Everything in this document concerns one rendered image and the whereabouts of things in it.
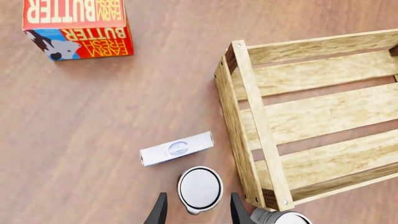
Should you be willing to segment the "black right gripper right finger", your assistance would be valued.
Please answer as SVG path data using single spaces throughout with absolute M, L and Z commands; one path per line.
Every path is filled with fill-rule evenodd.
M 233 224 L 252 224 L 252 220 L 236 192 L 231 193 L 230 210 Z

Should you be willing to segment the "grey-sided tin can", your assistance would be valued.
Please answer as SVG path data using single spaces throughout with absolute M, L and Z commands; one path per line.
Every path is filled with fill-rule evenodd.
M 294 211 L 274 211 L 256 208 L 251 214 L 255 224 L 313 224 L 304 214 Z

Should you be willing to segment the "small white printed box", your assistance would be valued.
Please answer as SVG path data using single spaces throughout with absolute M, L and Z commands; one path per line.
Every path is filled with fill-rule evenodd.
M 154 166 L 188 156 L 196 152 L 207 150 L 214 146 L 214 140 L 210 131 L 163 143 L 139 151 L 141 164 L 144 167 Z

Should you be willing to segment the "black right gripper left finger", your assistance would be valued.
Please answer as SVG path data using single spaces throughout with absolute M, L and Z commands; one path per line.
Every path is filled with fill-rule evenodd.
M 144 224 L 165 224 L 167 219 L 167 194 L 161 192 Z

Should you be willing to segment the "red butter box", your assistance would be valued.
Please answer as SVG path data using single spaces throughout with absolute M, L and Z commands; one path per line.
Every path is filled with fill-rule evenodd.
M 133 55 L 124 0 L 24 0 L 22 30 L 52 61 Z

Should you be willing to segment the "wooden slat tray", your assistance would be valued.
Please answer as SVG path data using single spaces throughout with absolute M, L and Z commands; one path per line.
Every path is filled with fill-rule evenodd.
M 398 177 L 398 128 L 280 155 L 277 146 L 398 119 L 395 83 L 265 105 L 265 96 L 398 76 L 398 29 L 247 46 L 215 81 L 246 201 L 284 211 Z

